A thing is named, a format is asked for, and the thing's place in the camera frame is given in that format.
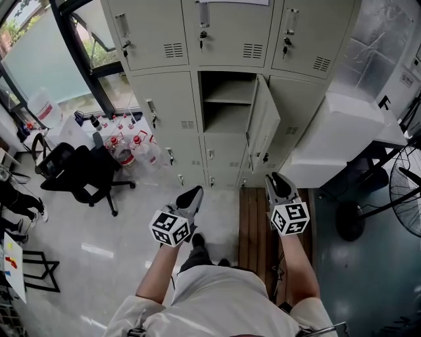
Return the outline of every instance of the person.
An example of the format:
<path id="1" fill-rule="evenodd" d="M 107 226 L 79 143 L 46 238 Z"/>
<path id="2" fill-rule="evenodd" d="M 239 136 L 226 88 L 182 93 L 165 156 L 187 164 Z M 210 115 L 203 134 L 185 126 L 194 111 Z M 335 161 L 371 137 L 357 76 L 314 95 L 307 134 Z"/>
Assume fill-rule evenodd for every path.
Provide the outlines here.
<path id="1" fill-rule="evenodd" d="M 0 217 L 0 238 L 4 238 L 5 236 L 5 232 L 16 242 L 22 242 L 23 244 L 25 244 L 28 241 L 28 235 L 22 235 L 22 227 L 24 224 L 24 220 L 20 219 L 18 221 L 18 223 L 14 224 L 13 222 L 10 222 L 9 220 Z"/>
<path id="2" fill-rule="evenodd" d="M 0 203 L 13 213 L 28 217 L 32 222 L 37 221 L 40 215 L 44 221 L 48 220 L 44 204 L 28 194 L 19 192 L 10 182 L 0 181 Z M 38 212 L 29 210 L 32 207 Z"/>
<path id="3" fill-rule="evenodd" d="M 264 283 L 253 272 L 213 265 L 202 235 L 195 234 L 192 244 L 177 277 L 171 306 L 164 307 L 162 302 L 180 246 L 163 245 L 136 295 L 126 298 L 103 337 L 284 337 L 303 333 L 304 328 L 332 325 L 297 235 L 282 236 L 288 288 L 295 304 L 290 315 L 268 299 Z"/>

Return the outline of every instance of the wooden floor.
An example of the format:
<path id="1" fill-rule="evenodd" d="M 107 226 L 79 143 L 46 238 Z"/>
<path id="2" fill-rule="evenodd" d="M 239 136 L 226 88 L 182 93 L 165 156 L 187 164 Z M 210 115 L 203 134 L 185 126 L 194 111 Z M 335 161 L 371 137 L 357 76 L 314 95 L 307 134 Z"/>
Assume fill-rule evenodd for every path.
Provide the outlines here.
<path id="1" fill-rule="evenodd" d="M 308 204 L 307 190 L 299 190 L 299 195 Z M 277 231 L 270 230 L 266 212 L 269 212 L 269 202 L 264 188 L 241 189 L 238 265 L 256 273 L 266 284 L 269 298 L 277 305 L 285 301 L 292 305 L 287 290 L 285 259 L 280 261 L 283 255 L 281 239 Z M 299 234 L 299 238 L 307 257 L 312 261 L 311 223 L 307 225 L 304 233 Z"/>

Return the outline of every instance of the locker shelf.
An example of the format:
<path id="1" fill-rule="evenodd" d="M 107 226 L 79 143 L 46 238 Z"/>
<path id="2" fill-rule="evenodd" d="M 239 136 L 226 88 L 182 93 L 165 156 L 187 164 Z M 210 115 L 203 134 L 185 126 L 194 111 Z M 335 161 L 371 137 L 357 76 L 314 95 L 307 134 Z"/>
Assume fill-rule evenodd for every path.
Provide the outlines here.
<path id="1" fill-rule="evenodd" d="M 205 132 L 214 134 L 244 134 L 250 105 L 205 103 Z"/>
<path id="2" fill-rule="evenodd" d="M 256 76 L 241 72 L 202 72 L 203 101 L 251 104 Z"/>

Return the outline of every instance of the office chair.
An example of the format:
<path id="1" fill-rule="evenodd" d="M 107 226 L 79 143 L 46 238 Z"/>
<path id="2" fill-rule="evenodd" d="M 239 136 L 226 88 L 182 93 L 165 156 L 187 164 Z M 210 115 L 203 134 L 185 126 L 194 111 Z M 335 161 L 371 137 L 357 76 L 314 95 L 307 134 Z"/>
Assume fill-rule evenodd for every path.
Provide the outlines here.
<path id="1" fill-rule="evenodd" d="M 48 169 L 49 172 L 54 172 L 41 184 L 41 188 L 47 191 L 70 192 L 77 201 L 87 203 L 90 207 L 107 197 L 111 214 L 116 217 L 118 212 L 112 204 L 111 187 L 129 185 L 130 188 L 135 188 L 135 183 L 113 181 L 114 172 L 120 168 L 120 164 L 111 156 L 105 146 L 100 145 L 90 151 L 83 145 L 68 155 L 70 145 L 62 144 L 64 143 L 56 146 L 39 166 L 41 170 Z M 63 161 L 58 161 L 57 158 L 64 153 L 68 157 Z M 91 195 L 85 189 L 88 184 L 96 187 L 98 191 Z"/>

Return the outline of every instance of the fan base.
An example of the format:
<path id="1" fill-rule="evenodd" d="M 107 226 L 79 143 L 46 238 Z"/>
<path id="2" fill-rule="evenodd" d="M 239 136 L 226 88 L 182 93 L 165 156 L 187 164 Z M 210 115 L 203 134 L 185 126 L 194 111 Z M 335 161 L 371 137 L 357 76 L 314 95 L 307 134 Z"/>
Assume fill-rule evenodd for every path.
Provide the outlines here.
<path id="1" fill-rule="evenodd" d="M 355 201 L 342 203 L 336 211 L 336 230 L 346 241 L 355 241 L 364 232 L 366 222 L 358 220 L 362 215 L 362 209 Z"/>

